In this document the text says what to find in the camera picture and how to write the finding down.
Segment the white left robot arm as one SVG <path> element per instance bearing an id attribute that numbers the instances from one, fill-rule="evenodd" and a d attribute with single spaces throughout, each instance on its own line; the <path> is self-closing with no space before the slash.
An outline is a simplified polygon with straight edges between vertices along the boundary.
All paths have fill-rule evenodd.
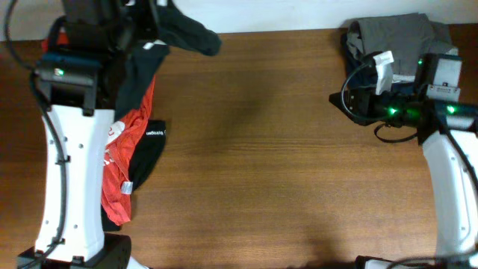
<path id="1" fill-rule="evenodd" d="M 40 232 L 18 268 L 138 268 L 131 239 L 102 228 L 103 164 L 131 50 L 158 37 L 154 1 L 65 1 L 29 69 L 46 130 Z"/>

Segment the dark green t-shirt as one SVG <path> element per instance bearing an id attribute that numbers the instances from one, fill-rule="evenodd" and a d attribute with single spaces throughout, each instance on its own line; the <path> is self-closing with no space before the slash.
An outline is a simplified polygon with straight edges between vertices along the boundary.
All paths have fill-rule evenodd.
<path id="1" fill-rule="evenodd" d="M 162 1 L 155 5 L 159 18 L 157 23 L 141 6 L 143 3 L 136 1 L 126 8 L 126 12 L 138 27 L 143 30 L 150 29 L 153 36 L 138 40 L 131 47 L 125 63 L 125 80 L 117 93 L 114 115 L 116 121 L 140 107 L 147 88 L 170 53 L 171 46 L 210 57 L 217 55 L 222 46 L 217 33 L 183 14 L 174 1 Z"/>

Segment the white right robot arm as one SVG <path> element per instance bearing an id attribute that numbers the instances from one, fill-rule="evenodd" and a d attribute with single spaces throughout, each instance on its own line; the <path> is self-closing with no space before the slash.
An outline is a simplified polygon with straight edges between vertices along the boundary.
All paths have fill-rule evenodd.
<path id="1" fill-rule="evenodd" d="M 353 89 L 329 101 L 354 123 L 415 129 L 430 176 L 437 217 L 436 253 L 386 268 L 477 267 L 477 107 L 424 93 Z"/>

